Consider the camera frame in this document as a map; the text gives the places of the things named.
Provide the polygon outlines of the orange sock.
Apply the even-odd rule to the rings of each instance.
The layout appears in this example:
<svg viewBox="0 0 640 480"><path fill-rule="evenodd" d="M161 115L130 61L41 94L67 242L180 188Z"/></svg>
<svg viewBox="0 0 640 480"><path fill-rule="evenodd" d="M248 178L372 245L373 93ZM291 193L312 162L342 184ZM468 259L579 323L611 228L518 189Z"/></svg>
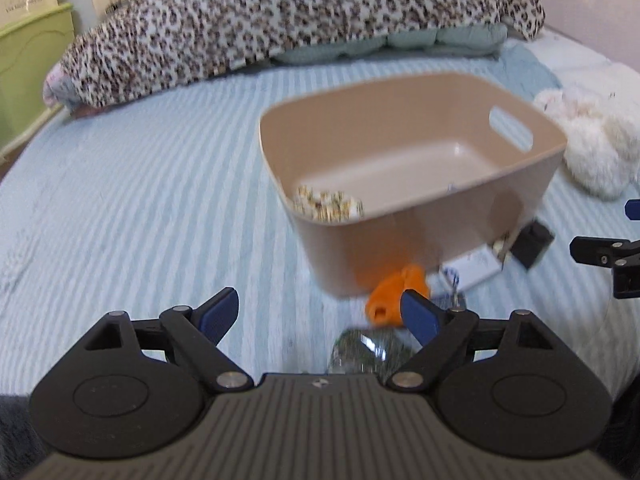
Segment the orange sock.
<svg viewBox="0 0 640 480"><path fill-rule="evenodd" d="M403 326L400 300L406 290L415 290L425 298L431 297L422 266L409 264L378 283L364 308L368 321L374 326Z"/></svg>

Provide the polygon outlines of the green grey crinkly packet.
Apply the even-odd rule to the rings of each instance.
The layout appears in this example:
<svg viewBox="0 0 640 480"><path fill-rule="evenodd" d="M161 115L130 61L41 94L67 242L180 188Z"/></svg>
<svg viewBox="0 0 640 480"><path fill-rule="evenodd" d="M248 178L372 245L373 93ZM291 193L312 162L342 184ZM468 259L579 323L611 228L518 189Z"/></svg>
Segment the green grey crinkly packet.
<svg viewBox="0 0 640 480"><path fill-rule="evenodd" d="M334 342L329 374L373 374L385 382L416 349L409 333L397 328L349 328Z"/></svg>

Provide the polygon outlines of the black cube box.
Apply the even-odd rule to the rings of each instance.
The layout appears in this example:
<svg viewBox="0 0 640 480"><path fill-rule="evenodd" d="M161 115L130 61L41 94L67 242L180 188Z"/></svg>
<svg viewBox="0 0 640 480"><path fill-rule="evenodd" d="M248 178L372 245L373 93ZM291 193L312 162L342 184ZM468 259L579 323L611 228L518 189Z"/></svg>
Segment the black cube box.
<svg viewBox="0 0 640 480"><path fill-rule="evenodd" d="M523 268L529 270L536 266L554 239L548 226L539 220L532 220L518 233L510 253Z"/></svg>

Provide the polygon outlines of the white fluffy plush toy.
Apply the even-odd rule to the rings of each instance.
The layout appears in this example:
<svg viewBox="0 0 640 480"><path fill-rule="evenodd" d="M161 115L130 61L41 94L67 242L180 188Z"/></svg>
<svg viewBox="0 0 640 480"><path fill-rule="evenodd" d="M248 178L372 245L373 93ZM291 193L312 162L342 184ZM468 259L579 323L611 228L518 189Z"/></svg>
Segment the white fluffy plush toy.
<svg viewBox="0 0 640 480"><path fill-rule="evenodd" d="M616 200L639 181L639 107L579 87L544 89L533 100L567 138L564 164L601 200Z"/></svg>

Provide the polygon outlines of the white blue card box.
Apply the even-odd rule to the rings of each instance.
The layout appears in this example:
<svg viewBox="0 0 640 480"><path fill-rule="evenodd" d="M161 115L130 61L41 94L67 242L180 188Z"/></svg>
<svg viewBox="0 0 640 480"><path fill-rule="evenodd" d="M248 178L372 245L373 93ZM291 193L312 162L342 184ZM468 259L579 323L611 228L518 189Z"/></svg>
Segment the white blue card box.
<svg viewBox="0 0 640 480"><path fill-rule="evenodd" d="M484 245L444 262L438 277L448 292L466 292L501 271L502 262L491 247Z"/></svg>

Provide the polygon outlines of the wooden clothespin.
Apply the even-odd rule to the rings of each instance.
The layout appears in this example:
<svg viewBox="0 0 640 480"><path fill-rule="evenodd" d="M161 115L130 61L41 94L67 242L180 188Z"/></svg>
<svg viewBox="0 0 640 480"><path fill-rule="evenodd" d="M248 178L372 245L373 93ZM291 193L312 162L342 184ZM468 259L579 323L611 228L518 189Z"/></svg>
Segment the wooden clothespin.
<svg viewBox="0 0 640 480"><path fill-rule="evenodd" d="M494 241L494 244L491 245L491 250L494 253L494 256L497 260L503 264L506 261L506 256L510 252L511 247L511 234L506 233L505 236L498 238L498 240Z"/></svg>

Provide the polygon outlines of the beige plastic storage bin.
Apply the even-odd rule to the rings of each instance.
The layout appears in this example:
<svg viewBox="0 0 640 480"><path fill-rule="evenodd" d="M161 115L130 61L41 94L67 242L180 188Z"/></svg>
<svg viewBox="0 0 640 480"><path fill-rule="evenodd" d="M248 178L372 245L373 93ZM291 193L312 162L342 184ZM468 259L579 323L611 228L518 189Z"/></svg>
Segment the beige plastic storage bin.
<svg viewBox="0 0 640 480"><path fill-rule="evenodd" d="M428 73L319 91L268 108L262 158L318 285L365 294L416 263L433 270L534 218L562 162L563 131L474 75ZM324 223L291 205L301 185L362 201Z"/></svg>

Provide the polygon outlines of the floral fabric bundle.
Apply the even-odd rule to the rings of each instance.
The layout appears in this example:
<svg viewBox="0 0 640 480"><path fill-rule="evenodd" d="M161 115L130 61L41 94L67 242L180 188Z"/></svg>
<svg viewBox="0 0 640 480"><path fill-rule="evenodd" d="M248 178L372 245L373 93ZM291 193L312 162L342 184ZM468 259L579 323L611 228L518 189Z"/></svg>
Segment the floral fabric bundle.
<svg viewBox="0 0 640 480"><path fill-rule="evenodd" d="M342 191L319 191L301 185L291 200L302 216L324 223L346 222L363 216L362 201Z"/></svg>

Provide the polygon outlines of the teal quilted pillow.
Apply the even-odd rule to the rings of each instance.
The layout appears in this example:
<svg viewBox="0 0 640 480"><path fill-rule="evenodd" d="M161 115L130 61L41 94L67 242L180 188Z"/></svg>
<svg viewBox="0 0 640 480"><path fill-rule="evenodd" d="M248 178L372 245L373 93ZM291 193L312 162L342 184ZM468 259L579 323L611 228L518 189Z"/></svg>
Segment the teal quilted pillow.
<svg viewBox="0 0 640 480"><path fill-rule="evenodd" d="M508 28L501 23L430 28L335 44L314 44L273 55L272 59L286 65L310 65L331 63L341 58L364 58L385 49L480 58L499 52L506 38Z"/></svg>

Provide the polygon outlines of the leopard print blanket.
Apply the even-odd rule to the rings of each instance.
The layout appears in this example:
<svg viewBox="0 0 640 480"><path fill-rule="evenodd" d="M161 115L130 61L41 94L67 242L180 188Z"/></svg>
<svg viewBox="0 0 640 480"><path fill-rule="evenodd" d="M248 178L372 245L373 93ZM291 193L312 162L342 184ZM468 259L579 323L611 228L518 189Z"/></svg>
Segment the leopard print blanket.
<svg viewBox="0 0 640 480"><path fill-rule="evenodd" d="M532 40L545 20L541 0L120 0L67 47L42 97L104 110L297 50L491 26Z"/></svg>

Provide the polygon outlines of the green plastic storage box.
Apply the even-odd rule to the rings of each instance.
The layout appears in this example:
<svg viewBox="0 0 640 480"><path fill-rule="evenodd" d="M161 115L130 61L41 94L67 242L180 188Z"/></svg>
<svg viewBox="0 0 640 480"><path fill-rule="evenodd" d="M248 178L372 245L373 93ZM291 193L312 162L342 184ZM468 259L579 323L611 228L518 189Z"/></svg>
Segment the green plastic storage box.
<svg viewBox="0 0 640 480"><path fill-rule="evenodd" d="M73 6L62 3L1 29L1 148L43 113L47 73L75 37Z"/></svg>

